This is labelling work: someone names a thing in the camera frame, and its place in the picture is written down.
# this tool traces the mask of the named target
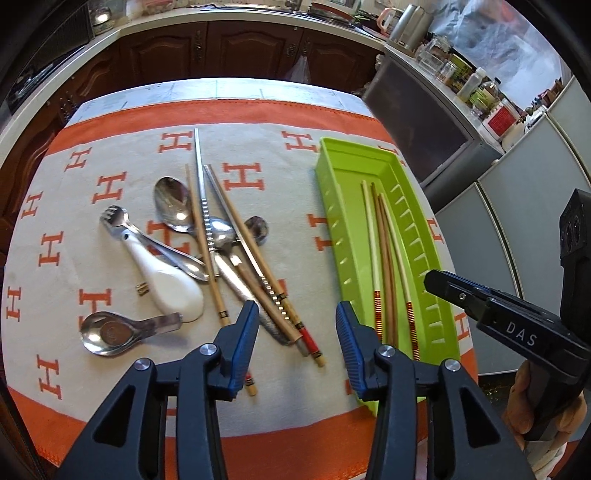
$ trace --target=chopstick with red wire wrapping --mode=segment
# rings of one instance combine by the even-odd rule
[[[379,260],[378,260],[378,246],[375,237],[374,213],[369,202],[368,184],[365,180],[361,182],[361,190],[363,191],[363,203],[365,204],[365,216],[368,220],[368,235],[369,235],[369,254],[371,256],[371,270],[374,286],[374,321],[375,333],[378,334],[379,340],[382,341],[384,334],[384,327],[382,325],[382,297],[381,286],[379,279]]]
[[[394,227],[394,222],[392,221],[392,215],[390,214],[390,210],[388,208],[388,202],[386,201],[386,197],[383,193],[379,194],[379,200],[386,214],[386,219],[388,221],[388,227],[390,230],[390,236],[392,237],[392,243],[394,244],[394,254],[396,255],[398,271],[400,272],[400,278],[402,279],[402,292],[404,294],[404,301],[406,303],[408,317],[408,325],[410,327],[410,340],[411,346],[413,348],[413,359],[419,361],[421,359],[421,356],[418,351],[417,326],[414,320],[413,301],[410,296],[410,288],[408,286],[408,275],[406,273],[406,269],[404,268],[404,263],[402,261],[402,250],[400,247],[400,241],[396,236],[396,228]]]

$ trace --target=red label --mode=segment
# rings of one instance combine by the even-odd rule
[[[495,113],[495,116],[488,121],[489,127],[494,133],[499,135],[499,137],[509,130],[509,127],[514,123],[515,117],[511,115],[511,112],[506,106],[501,107],[501,109]]]

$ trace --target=human hand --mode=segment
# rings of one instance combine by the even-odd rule
[[[527,400],[526,393],[529,384],[530,363],[525,361],[517,371],[515,384],[509,392],[509,401],[503,415],[504,422],[515,436],[521,450],[525,448],[523,435],[530,431],[534,424],[534,412]],[[586,414],[587,404],[581,392],[577,400],[554,419],[558,433],[548,451],[557,449],[568,442],[569,437],[583,423]]]

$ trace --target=white ceramic spoon handle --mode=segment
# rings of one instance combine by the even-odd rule
[[[179,312],[183,322],[192,322],[203,314],[203,293],[191,277],[153,256],[133,232],[123,231],[121,241],[141,270],[162,313]]]

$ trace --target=plastic bag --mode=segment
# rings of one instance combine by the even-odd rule
[[[310,69],[308,68],[308,58],[305,55],[300,56],[291,70],[287,72],[285,80],[295,83],[310,83]]]

